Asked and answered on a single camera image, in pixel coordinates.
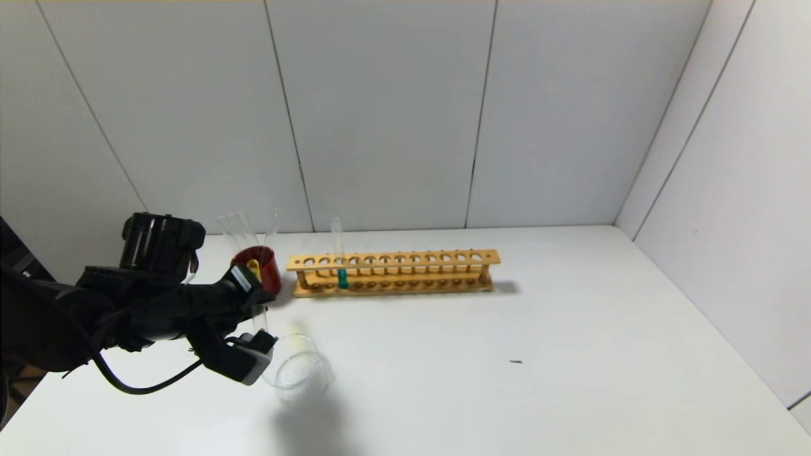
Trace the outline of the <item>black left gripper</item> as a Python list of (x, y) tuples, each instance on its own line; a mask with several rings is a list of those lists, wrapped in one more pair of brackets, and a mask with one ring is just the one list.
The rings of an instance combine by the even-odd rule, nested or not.
[(276, 300), (255, 274), (242, 263), (230, 266), (211, 284), (182, 284), (182, 295), (190, 302), (190, 314), (206, 317), (226, 326), (237, 326), (253, 314), (264, 314)]

